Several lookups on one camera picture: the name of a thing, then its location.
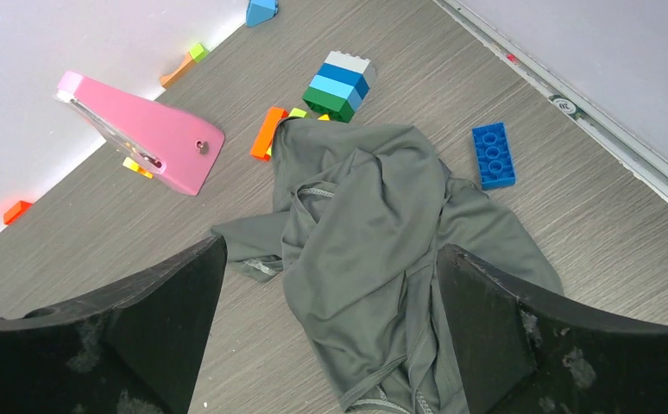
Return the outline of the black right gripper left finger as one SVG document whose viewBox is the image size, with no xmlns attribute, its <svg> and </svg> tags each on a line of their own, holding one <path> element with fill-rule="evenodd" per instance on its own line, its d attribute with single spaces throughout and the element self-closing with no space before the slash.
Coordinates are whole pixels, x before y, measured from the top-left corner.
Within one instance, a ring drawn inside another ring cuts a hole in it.
<svg viewBox="0 0 668 414">
<path fill-rule="evenodd" d="M 75 298 L 0 318 L 0 413 L 185 413 L 227 261 L 211 236 Z"/>
</svg>

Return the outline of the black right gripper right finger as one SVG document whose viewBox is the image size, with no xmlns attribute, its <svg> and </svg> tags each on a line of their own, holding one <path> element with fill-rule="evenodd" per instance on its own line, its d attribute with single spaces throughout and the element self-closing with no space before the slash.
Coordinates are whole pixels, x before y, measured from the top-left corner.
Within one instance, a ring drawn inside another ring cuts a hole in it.
<svg viewBox="0 0 668 414">
<path fill-rule="evenodd" d="M 668 325 L 609 313 L 438 253 L 444 311 L 473 413 L 668 413 Z"/>
</svg>

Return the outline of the grey t-shirt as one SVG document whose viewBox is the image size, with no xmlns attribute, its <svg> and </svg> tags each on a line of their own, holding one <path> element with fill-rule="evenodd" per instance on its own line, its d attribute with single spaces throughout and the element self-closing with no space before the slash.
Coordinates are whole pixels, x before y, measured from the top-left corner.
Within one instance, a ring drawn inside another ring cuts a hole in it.
<svg viewBox="0 0 668 414">
<path fill-rule="evenodd" d="M 562 293 L 518 217 L 456 179 L 415 127 L 288 118 L 274 132 L 273 210 L 215 225 L 228 262 L 281 276 L 344 411 L 465 413 L 436 259 L 456 244 Z"/>
</svg>

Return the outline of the yellow curved blocks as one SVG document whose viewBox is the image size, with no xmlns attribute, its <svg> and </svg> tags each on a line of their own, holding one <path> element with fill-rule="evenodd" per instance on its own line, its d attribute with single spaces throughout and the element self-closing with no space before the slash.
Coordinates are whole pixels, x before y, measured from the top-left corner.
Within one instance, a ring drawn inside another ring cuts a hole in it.
<svg viewBox="0 0 668 414">
<path fill-rule="evenodd" d="M 142 175 L 143 177 L 145 177 L 147 179 L 152 179 L 154 177 L 154 175 L 151 172 L 144 169 L 142 166 L 140 166 L 137 162 L 135 162 L 130 157 L 126 157 L 123 160 L 123 166 L 126 167 L 127 169 L 129 169 L 130 171 L 134 172 L 134 173 L 138 173 L 138 174 Z"/>
</svg>

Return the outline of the blue flat brick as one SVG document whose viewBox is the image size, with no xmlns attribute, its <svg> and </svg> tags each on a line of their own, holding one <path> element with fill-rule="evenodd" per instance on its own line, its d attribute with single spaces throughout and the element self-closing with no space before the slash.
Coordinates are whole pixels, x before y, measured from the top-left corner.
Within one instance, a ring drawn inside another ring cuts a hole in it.
<svg viewBox="0 0 668 414">
<path fill-rule="evenodd" d="M 516 183 L 513 158 L 503 122 L 472 129 L 481 188 L 493 190 Z"/>
</svg>

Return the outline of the pink metronome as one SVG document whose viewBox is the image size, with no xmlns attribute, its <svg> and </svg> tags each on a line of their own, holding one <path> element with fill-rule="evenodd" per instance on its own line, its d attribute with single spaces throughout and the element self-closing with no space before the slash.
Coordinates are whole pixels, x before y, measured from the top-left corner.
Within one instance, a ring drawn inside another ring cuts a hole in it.
<svg viewBox="0 0 668 414">
<path fill-rule="evenodd" d="M 171 189 L 199 194 L 224 144 L 224 133 L 183 110 L 67 71 L 55 98 Z"/>
</svg>

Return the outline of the orange long block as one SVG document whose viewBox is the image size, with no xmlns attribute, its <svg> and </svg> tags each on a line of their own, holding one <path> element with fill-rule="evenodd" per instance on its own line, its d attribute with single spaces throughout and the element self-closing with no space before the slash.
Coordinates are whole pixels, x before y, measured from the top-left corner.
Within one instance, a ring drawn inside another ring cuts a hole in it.
<svg viewBox="0 0 668 414">
<path fill-rule="evenodd" d="M 269 149 L 274 140 L 275 130 L 280 120 L 288 117 L 288 111 L 280 107 L 271 107 L 265 115 L 257 137 L 250 149 L 250 155 L 258 160 L 268 161 Z"/>
</svg>

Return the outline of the lime green block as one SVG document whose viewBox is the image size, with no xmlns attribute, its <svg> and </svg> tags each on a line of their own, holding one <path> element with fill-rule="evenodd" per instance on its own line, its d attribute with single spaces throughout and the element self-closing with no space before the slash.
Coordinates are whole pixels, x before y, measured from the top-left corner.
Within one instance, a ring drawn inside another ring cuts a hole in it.
<svg viewBox="0 0 668 414">
<path fill-rule="evenodd" d="M 310 115 L 306 110 L 294 107 L 289 111 L 288 116 L 296 118 L 308 118 Z"/>
</svg>

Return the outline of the stacked blue green bricks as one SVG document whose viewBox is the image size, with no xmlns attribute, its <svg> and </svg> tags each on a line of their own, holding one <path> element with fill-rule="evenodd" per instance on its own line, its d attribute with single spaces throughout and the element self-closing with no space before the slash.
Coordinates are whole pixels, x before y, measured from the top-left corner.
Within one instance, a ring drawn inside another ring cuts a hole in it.
<svg viewBox="0 0 668 414">
<path fill-rule="evenodd" d="M 338 122 L 350 122 L 375 84 L 375 66 L 341 51 L 331 51 L 303 94 L 308 107 Z"/>
</svg>

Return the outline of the blue triangular block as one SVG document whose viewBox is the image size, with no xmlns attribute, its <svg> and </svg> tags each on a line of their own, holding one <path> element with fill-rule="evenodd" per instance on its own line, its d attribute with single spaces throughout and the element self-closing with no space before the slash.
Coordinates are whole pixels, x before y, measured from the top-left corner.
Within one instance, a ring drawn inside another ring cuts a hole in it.
<svg viewBox="0 0 668 414">
<path fill-rule="evenodd" d="M 246 9 L 246 26 L 252 28 L 274 18 L 278 13 L 277 0 L 249 0 Z"/>
</svg>

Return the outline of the red block by wall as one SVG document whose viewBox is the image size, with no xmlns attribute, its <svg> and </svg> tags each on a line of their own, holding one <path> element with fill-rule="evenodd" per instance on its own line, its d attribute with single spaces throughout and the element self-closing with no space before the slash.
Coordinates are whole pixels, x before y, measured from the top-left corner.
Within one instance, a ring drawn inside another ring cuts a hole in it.
<svg viewBox="0 0 668 414">
<path fill-rule="evenodd" d="M 20 218 L 29 208 L 32 207 L 32 203 L 24 200 L 19 200 L 13 204 L 8 210 L 3 213 L 3 224 L 6 226 L 11 225 L 18 218 Z"/>
</svg>

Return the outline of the green orange block by wall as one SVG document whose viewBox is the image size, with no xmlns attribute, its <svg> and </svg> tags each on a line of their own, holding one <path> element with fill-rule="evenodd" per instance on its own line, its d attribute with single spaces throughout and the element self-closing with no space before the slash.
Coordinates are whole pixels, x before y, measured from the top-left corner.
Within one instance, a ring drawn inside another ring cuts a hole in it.
<svg viewBox="0 0 668 414">
<path fill-rule="evenodd" d="M 209 50 L 201 43 L 192 46 L 185 54 L 180 65 L 167 75 L 159 78 L 160 84 L 164 89 L 168 89 L 174 83 L 184 77 L 194 66 L 203 60 L 209 54 Z"/>
</svg>

